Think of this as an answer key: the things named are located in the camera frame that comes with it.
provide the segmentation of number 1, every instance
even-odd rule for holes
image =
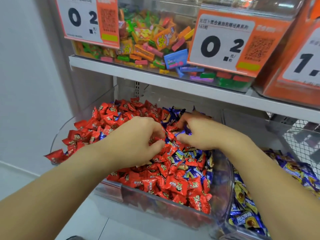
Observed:
[[[302,61],[293,72],[300,73],[312,57],[313,54],[302,54],[300,56],[300,59],[302,59]]]

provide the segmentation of finger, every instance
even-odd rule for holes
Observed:
[[[160,139],[163,139],[165,137],[165,132],[162,129],[162,125],[158,122],[153,121],[151,123],[152,126],[152,135],[156,136]]]
[[[155,155],[157,155],[162,148],[165,146],[165,142],[162,140],[156,141],[155,143],[153,143],[151,146],[149,146],[146,155],[147,158],[150,160],[151,158],[153,158]]]
[[[188,120],[190,119],[191,116],[192,116],[191,113],[185,112],[185,113],[181,116],[181,118],[179,119],[179,123],[178,123],[177,127],[178,127],[179,129],[182,129],[182,128],[183,128],[183,125],[188,122]]]
[[[184,143],[184,144],[189,144],[189,145],[193,145],[193,136],[188,136],[186,134],[178,134],[177,136],[177,140]]]

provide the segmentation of white shelf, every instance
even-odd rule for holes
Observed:
[[[121,67],[115,64],[107,64],[77,56],[69,56],[70,65],[90,71],[100,72],[129,80],[151,84],[163,88],[174,89],[189,94],[194,94],[209,99],[219,100],[252,109],[263,110],[296,119],[311,121],[320,124],[320,111],[297,105],[286,104],[260,97],[251,88],[247,93],[209,87],[206,85],[191,83],[177,78],[171,78],[154,73],[148,73],[135,69]]]

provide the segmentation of white wall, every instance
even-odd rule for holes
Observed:
[[[1,0],[0,160],[36,174],[59,128],[107,91],[106,75],[70,70],[52,0]]]

